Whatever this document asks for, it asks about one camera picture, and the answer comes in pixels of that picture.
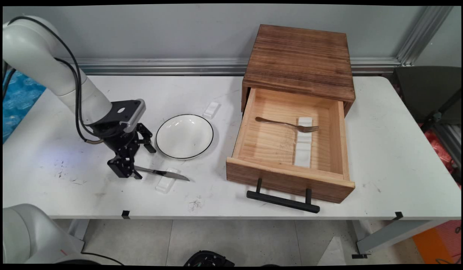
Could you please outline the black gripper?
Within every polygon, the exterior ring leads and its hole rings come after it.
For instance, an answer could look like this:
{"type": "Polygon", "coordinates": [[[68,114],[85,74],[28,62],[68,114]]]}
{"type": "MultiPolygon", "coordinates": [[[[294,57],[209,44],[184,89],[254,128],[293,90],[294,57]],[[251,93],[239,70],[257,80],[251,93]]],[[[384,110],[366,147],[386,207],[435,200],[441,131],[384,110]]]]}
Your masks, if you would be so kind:
{"type": "Polygon", "coordinates": [[[92,131],[115,152],[116,156],[110,159],[107,165],[119,178],[143,178],[134,167],[134,156],[140,145],[143,145],[149,153],[156,153],[151,140],[153,135],[148,128],[142,123],[137,123],[132,132],[126,133],[119,122],[108,122],[92,124],[92,131]]]}

